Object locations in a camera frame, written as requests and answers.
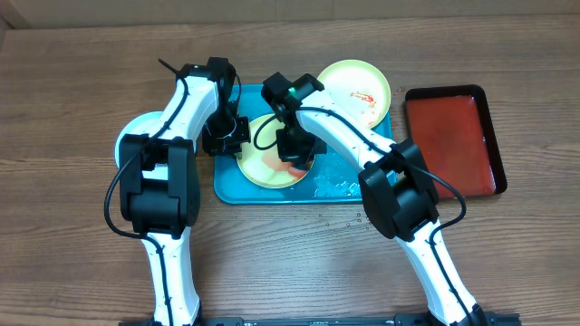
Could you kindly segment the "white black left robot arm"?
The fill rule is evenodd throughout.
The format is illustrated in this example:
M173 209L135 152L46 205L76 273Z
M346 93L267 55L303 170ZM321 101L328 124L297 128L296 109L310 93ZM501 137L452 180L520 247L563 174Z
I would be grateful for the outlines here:
M211 157L240 158L250 141L248 119L230 98L241 81L228 59L211 57L174 74L176 89L166 108L140 115L119 135L119 170L103 205L110 224L112 194L119 193L121 215L132 225L127 236L147 252L155 294L150 325L201 322L190 253L200 208L196 146Z

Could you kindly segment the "yellow plate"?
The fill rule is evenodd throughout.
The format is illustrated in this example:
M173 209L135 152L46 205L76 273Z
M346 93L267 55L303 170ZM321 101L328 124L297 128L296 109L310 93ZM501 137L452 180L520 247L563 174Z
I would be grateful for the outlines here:
M370 63L342 60L327 66L317 77L334 102L372 129L386 117L391 88L383 73Z
M288 168L294 165L290 162L283 162L277 154L276 146L270 149L260 150L254 145L255 134L274 114L266 114L249 122L251 140L242 145L242 157L237 160L237 164L242 174L251 182L266 188L290 187L303 178L296 178L288 174Z

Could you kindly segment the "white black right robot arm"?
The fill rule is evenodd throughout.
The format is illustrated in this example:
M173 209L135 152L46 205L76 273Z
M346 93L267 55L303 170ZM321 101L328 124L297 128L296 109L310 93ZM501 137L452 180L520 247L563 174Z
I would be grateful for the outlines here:
M289 81L277 72L261 95L283 123L275 136L278 157L304 168L332 148L358 173L363 209L383 236L397 241L426 294L439 325L485 325L487 319L459 277L444 243L437 185L453 187L428 171L419 147L397 143L352 118L314 76Z

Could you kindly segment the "light blue plate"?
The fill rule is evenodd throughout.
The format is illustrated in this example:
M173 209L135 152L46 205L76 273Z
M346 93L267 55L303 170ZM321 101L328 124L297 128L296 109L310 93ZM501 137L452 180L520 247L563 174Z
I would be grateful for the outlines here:
M153 111L140 115L139 117L133 119L128 125L126 125L120 135L118 136L114 148L114 159L117 167L120 164L120 144L121 139L126 134L142 135L146 134L152 136L155 134L163 125L169 114L165 114L162 111ZM174 139L176 137L181 137L183 139L196 139L201 131L202 124L199 121L186 122L180 118L176 118L161 136L161 139Z

